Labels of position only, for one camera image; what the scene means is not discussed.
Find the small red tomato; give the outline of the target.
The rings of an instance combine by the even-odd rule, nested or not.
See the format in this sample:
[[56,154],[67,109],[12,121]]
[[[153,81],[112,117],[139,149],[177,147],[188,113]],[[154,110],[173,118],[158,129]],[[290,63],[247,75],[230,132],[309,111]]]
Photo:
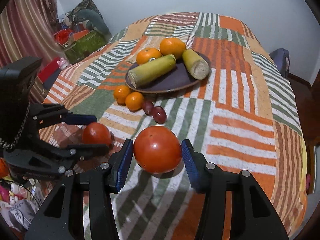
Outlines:
[[84,144],[105,144],[110,146],[112,143],[110,131],[106,126],[98,122],[93,122],[86,126],[81,139]]

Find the orange with sticker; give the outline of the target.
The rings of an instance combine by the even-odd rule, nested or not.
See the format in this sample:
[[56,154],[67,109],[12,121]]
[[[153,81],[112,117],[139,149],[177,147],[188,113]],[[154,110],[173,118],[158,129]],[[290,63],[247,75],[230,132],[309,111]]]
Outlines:
[[149,59],[151,59],[151,58],[158,59],[159,57],[162,57],[162,54],[158,49],[145,48],[137,54],[136,63],[138,65],[145,64],[145,63],[149,62]]

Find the long yellow-green cane piece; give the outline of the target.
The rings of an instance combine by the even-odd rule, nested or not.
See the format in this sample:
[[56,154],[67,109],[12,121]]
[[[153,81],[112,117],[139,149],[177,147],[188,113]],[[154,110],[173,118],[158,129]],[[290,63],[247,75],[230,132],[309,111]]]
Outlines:
[[134,88],[139,88],[152,83],[175,67],[176,58],[173,54],[169,54],[132,68],[126,76]]

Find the patchwork striped bedspread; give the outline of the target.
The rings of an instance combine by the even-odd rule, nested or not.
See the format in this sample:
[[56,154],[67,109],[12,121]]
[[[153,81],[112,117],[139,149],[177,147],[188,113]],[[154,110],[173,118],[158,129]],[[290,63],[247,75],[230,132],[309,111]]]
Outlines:
[[[176,37],[204,54],[207,79],[172,95],[157,96],[163,124],[222,169],[249,170],[274,205],[291,237],[306,210],[306,149],[289,81],[242,21],[204,12],[179,12],[138,20],[100,52],[63,70],[45,103],[94,114],[115,136],[126,138],[157,125],[143,110],[117,104],[113,91],[145,48]],[[194,239],[204,195],[190,187],[185,168],[154,177],[133,160],[126,185],[112,196],[120,239]]]

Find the small mandarin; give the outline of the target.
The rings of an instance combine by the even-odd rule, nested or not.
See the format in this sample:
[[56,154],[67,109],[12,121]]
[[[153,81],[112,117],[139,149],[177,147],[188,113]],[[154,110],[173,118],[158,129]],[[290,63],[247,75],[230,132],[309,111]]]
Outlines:
[[131,112],[136,112],[143,107],[144,96],[139,92],[130,93],[125,99],[125,105]]
[[125,104],[126,97],[131,93],[131,89],[126,85],[119,85],[113,91],[113,97],[115,101],[120,104]]

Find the striped red curtain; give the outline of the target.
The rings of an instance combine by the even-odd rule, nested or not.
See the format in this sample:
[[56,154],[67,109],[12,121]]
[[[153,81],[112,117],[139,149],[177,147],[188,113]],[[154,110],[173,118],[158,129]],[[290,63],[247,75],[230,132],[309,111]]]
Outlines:
[[1,67],[27,56],[41,58],[44,67],[63,57],[57,27],[56,0],[9,0],[1,12]]

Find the short yellow-green cane piece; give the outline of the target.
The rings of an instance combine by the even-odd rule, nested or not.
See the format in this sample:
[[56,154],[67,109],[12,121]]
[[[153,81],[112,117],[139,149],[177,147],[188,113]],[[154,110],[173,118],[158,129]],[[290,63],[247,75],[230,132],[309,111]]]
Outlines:
[[203,80],[208,76],[210,72],[209,64],[194,50],[185,50],[182,59],[187,71],[193,78]]

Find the pink plush toy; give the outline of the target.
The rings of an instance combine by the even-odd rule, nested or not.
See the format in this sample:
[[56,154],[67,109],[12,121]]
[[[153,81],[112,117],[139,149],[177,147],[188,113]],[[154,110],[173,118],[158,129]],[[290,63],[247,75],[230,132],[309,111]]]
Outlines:
[[61,70],[64,70],[65,68],[67,68],[70,65],[69,61],[63,57],[61,57],[61,58],[59,58],[59,60],[57,60],[57,64]]

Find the blue backpack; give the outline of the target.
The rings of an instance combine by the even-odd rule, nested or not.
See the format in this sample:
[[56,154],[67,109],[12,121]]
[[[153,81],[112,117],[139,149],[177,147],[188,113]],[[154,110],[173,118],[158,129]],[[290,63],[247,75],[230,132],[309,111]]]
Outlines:
[[284,48],[279,48],[271,52],[269,56],[274,61],[274,64],[276,65],[281,76],[287,79],[290,68],[289,51]]

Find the large orange back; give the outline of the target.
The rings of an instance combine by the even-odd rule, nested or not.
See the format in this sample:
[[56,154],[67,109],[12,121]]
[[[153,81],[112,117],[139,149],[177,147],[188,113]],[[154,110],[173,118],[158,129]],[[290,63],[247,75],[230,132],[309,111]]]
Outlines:
[[165,38],[160,42],[159,50],[163,56],[172,54],[179,60],[183,52],[186,50],[186,45],[179,38]]

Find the large red tomato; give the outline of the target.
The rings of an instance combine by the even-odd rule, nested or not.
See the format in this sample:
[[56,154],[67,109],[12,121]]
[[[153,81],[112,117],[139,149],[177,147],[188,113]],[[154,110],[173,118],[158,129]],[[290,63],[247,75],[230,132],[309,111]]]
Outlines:
[[133,152],[138,165],[150,174],[173,171],[182,159],[176,135],[164,126],[150,126],[136,137]]

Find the dark red plum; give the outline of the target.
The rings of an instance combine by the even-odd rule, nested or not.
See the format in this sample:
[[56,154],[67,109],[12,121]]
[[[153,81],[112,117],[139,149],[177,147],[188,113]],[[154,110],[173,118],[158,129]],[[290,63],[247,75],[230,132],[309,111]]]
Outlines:
[[153,107],[151,114],[155,122],[158,124],[163,124],[167,120],[167,114],[161,106]]
[[153,110],[153,108],[154,108],[154,104],[153,104],[152,101],[147,100],[147,101],[144,101],[144,102],[143,102],[143,107],[142,107],[142,109],[143,109],[144,113],[145,113],[147,116],[151,116],[151,115],[152,115],[152,110]]

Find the red box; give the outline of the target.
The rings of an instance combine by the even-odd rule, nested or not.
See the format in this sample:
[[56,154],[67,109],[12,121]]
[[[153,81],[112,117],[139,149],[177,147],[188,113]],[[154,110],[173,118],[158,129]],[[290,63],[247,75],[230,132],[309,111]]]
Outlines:
[[59,62],[60,58],[56,57],[39,71],[37,76],[39,77],[42,83],[45,83],[54,74],[59,74],[61,72]]

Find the green storage box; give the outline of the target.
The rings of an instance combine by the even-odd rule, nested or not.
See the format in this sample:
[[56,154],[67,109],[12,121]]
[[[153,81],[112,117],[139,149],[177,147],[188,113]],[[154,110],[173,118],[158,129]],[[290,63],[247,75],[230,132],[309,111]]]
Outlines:
[[106,44],[107,42],[105,41],[103,35],[93,30],[77,41],[74,41],[72,44],[68,45],[64,49],[64,52],[69,63],[75,64],[79,61],[82,61]]

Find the dark purple round plate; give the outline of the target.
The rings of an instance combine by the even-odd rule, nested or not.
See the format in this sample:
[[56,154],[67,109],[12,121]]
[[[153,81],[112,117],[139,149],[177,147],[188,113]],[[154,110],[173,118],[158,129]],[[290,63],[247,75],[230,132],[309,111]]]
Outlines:
[[[208,59],[208,57],[206,57],[205,55],[199,52],[197,53],[207,61],[210,67],[210,60]],[[129,68],[129,70],[137,66],[139,65],[135,63]],[[129,82],[129,80],[127,79],[126,75],[125,75],[125,83],[128,85],[129,88],[137,92],[149,93],[149,94],[173,92],[173,91],[181,90],[184,88],[188,88],[201,81],[193,78],[189,74],[189,72],[187,71],[183,63],[182,58],[179,60],[176,59],[176,67],[172,71],[168,72],[167,74],[159,77],[158,79],[152,81],[152,83],[149,83],[148,85],[145,85],[143,87],[134,88]]]

